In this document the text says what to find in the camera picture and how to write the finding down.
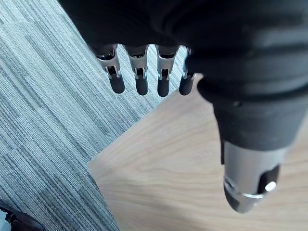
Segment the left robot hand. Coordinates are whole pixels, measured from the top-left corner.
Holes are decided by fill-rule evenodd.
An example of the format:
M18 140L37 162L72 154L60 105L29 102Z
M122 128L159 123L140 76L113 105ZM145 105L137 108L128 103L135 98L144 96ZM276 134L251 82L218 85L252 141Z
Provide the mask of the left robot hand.
M280 167L308 113L305 0L62 0L115 93L125 89L116 53L128 53L138 94L148 92L147 49L157 52L157 92L169 92L180 46L188 53L179 90L193 78L213 106L224 192L239 213L277 185Z

